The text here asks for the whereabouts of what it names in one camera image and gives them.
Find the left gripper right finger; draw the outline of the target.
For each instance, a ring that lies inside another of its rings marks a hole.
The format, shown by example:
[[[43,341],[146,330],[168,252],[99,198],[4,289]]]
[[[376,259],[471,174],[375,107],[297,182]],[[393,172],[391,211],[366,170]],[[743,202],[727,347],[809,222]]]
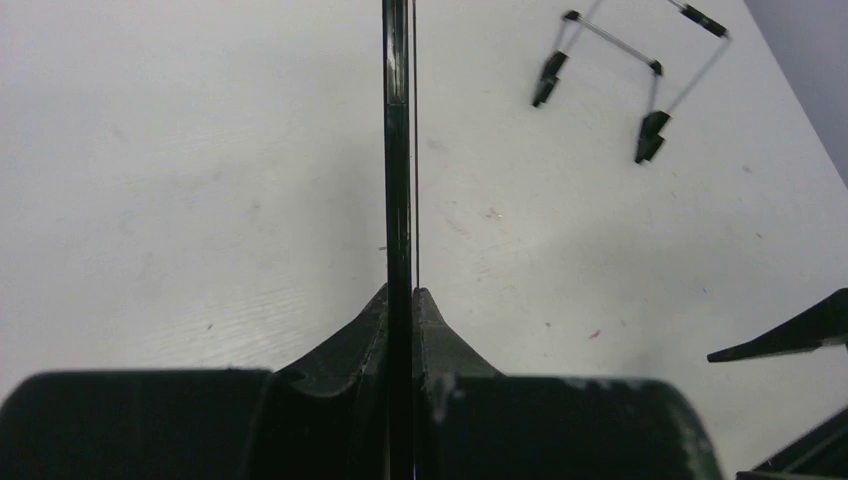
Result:
[[[438,427],[447,418],[449,401],[460,397],[459,380],[502,373],[447,324],[426,288],[413,290],[411,346],[414,474],[417,479],[437,479]]]

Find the small whiteboard with red writing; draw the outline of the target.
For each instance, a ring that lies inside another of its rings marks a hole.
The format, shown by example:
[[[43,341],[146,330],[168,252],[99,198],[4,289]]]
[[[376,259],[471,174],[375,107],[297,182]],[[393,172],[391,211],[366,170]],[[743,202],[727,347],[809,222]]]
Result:
[[[415,474],[412,355],[409,3],[384,1],[383,93],[387,235],[390,477]]]

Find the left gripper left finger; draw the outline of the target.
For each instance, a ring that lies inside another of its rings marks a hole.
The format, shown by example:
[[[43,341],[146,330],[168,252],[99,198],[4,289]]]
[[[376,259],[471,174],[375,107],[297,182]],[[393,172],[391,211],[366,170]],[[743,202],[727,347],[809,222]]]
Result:
[[[381,287],[352,321],[272,376],[265,478],[383,478],[387,313]]]

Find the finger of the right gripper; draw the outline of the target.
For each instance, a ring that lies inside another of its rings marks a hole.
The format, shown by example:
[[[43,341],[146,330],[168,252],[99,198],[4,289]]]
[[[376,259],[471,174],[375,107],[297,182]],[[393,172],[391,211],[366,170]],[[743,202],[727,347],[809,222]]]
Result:
[[[743,479],[847,478],[847,408],[755,467],[739,471]]]
[[[709,353],[707,361],[726,363],[837,346],[847,346],[846,288],[752,340]]]

